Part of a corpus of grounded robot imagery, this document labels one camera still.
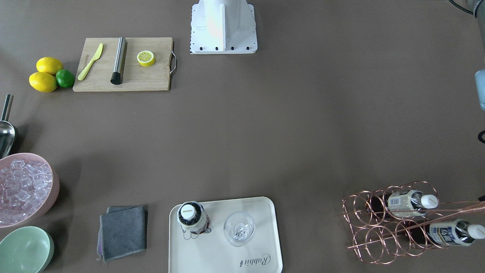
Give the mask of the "steel muddler black tip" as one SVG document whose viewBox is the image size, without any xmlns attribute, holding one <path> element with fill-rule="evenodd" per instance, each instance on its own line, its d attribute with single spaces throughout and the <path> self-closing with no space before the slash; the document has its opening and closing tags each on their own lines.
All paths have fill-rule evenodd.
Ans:
<svg viewBox="0 0 485 273">
<path fill-rule="evenodd" d="M 113 85 L 121 85 L 123 82 L 124 65 L 128 42 L 125 37 L 120 37 L 114 62 L 114 70 L 110 82 Z"/>
</svg>

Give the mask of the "tea bottle dark liquid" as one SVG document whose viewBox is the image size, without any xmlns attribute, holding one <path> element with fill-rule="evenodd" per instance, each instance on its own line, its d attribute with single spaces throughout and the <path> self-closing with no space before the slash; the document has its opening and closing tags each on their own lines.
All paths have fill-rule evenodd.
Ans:
<svg viewBox="0 0 485 273">
<path fill-rule="evenodd" d="M 211 232 L 211 220 L 202 204 L 196 201 L 184 202 L 177 211 L 177 221 L 183 232 L 199 235 Z"/>
</svg>

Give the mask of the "yellow plastic knife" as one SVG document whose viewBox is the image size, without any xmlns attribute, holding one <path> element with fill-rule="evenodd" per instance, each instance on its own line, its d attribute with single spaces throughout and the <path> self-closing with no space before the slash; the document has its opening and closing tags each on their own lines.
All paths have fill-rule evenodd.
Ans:
<svg viewBox="0 0 485 273">
<path fill-rule="evenodd" d="M 92 56 L 91 60 L 87 63 L 87 65 L 84 67 L 84 69 L 79 74 L 79 76 L 77 78 L 78 81 L 82 81 L 86 78 L 86 76 L 89 73 L 94 62 L 100 59 L 102 52 L 103 52 L 103 43 L 100 43 L 95 54 Z"/>
</svg>

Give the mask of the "white serving tray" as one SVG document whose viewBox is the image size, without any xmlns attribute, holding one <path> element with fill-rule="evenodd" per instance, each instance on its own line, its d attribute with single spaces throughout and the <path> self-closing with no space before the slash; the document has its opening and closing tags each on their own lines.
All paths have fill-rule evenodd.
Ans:
<svg viewBox="0 0 485 273">
<path fill-rule="evenodd" d="M 177 221 L 180 205 L 169 216 L 170 273 L 280 273 L 283 271 L 277 215 L 268 197 L 206 201 L 202 206 L 210 219 L 211 232 L 194 235 Z M 256 225 L 247 244 L 236 247 L 225 238 L 229 215 L 244 211 Z"/>
</svg>

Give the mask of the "green ceramic bowl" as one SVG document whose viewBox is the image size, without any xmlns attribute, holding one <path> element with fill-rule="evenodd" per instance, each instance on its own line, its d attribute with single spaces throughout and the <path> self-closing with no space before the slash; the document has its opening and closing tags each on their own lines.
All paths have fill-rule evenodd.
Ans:
<svg viewBox="0 0 485 273">
<path fill-rule="evenodd" d="M 54 252 L 52 237 L 36 226 L 26 226 L 8 234 L 0 244 L 1 273 L 41 273 Z"/>
</svg>

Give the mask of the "yellow lemon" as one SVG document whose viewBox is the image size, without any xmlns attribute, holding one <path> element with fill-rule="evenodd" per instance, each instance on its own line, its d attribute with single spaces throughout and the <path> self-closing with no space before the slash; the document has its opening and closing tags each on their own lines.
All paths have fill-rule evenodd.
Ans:
<svg viewBox="0 0 485 273">
<path fill-rule="evenodd" d="M 57 89 L 56 78 L 45 72 L 35 72 L 29 76 L 29 84 L 40 92 L 53 92 Z"/>
<path fill-rule="evenodd" d="M 38 72 L 48 73 L 55 76 L 56 73 L 64 69 L 63 63 L 57 58 L 46 56 L 36 62 Z"/>
</svg>

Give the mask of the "grey folded cloth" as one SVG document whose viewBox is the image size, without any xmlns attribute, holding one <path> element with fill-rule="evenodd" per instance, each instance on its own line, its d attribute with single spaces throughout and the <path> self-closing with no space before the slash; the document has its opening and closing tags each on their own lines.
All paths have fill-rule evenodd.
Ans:
<svg viewBox="0 0 485 273">
<path fill-rule="evenodd" d="M 109 206 L 99 216 L 97 254 L 105 263 L 147 248 L 144 206 Z"/>
</svg>

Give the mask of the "pink bowl of ice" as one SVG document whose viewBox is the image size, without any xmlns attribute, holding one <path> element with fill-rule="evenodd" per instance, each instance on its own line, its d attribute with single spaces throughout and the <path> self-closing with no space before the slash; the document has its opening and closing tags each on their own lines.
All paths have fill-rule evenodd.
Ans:
<svg viewBox="0 0 485 273">
<path fill-rule="evenodd" d="M 19 153 L 0 161 L 1 228 L 26 224 L 45 214 L 59 193 L 59 178 L 37 154 Z"/>
</svg>

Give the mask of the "green lime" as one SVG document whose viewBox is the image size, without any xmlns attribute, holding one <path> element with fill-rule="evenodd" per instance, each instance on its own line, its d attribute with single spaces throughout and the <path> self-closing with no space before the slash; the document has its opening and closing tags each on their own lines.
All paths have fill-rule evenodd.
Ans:
<svg viewBox="0 0 485 273">
<path fill-rule="evenodd" d="M 72 88 L 75 83 L 75 76 L 67 69 L 60 69 L 55 74 L 57 85 L 61 88 Z"/>
</svg>

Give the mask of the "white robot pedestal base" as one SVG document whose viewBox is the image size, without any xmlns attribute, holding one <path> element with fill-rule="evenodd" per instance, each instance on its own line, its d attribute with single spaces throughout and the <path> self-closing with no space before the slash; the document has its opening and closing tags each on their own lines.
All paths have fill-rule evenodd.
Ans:
<svg viewBox="0 0 485 273">
<path fill-rule="evenodd" d="M 255 10 L 246 0 L 200 0 L 191 11 L 191 54 L 257 52 Z"/>
</svg>

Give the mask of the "tea bottle in basket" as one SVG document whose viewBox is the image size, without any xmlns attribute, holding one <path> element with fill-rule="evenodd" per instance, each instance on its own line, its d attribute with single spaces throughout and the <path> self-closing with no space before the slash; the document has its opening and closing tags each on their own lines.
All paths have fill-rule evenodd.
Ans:
<svg viewBox="0 0 485 273">
<path fill-rule="evenodd" d="M 405 234 L 412 242 L 426 246 L 470 246 L 473 242 L 485 238 L 485 229 L 483 225 L 456 219 L 419 227 L 413 224 Z"/>
<path fill-rule="evenodd" d="M 378 193 L 368 200 L 367 212 L 378 219 L 391 221 L 424 216 L 428 209 L 436 209 L 439 200 L 436 195 L 424 194 L 419 190 Z"/>
</svg>

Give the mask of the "bamboo cutting board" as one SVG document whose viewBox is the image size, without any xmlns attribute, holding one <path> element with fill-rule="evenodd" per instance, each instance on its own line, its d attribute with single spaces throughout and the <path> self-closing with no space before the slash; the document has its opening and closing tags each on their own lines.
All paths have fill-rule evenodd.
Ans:
<svg viewBox="0 0 485 273">
<path fill-rule="evenodd" d="M 86 38 L 76 75 L 79 75 L 92 59 L 99 44 L 103 44 L 102 55 L 92 64 L 84 80 L 76 80 L 75 92 L 124 92 L 124 91 L 166 91 L 171 86 L 170 72 L 173 70 L 172 50 L 174 39 L 126 38 L 127 50 L 120 85 L 110 82 L 117 57 L 119 38 Z M 155 62 L 143 67 L 137 62 L 137 54 L 143 50 L 153 52 Z"/>
</svg>

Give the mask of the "stemmed wine glass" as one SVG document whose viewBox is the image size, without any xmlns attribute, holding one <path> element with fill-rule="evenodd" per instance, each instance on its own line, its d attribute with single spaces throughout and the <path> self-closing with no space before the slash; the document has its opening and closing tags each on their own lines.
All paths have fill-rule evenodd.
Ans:
<svg viewBox="0 0 485 273">
<path fill-rule="evenodd" d="M 224 223 L 224 235 L 228 243 L 235 247 L 247 244 L 256 230 L 253 217 L 245 211 L 231 213 Z"/>
</svg>

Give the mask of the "steel ice scoop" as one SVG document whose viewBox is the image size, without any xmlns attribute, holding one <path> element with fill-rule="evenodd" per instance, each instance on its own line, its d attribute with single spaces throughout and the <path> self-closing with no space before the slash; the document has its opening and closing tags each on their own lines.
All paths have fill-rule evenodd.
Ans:
<svg viewBox="0 0 485 273">
<path fill-rule="evenodd" d="M 16 139 L 17 128 L 13 126 L 9 121 L 11 105 L 13 102 L 13 95 L 7 94 L 5 99 L 5 105 L 1 115 L 0 121 L 0 158 L 5 158 L 10 154 L 11 148 L 14 145 Z"/>
</svg>

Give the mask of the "half lemon slice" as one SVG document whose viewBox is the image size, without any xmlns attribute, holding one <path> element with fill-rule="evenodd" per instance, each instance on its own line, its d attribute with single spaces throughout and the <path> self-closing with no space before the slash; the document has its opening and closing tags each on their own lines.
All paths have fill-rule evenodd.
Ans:
<svg viewBox="0 0 485 273">
<path fill-rule="evenodd" d="M 150 67 L 155 63 L 155 55 L 150 50 L 143 50 L 136 56 L 137 62 L 142 67 Z"/>
</svg>

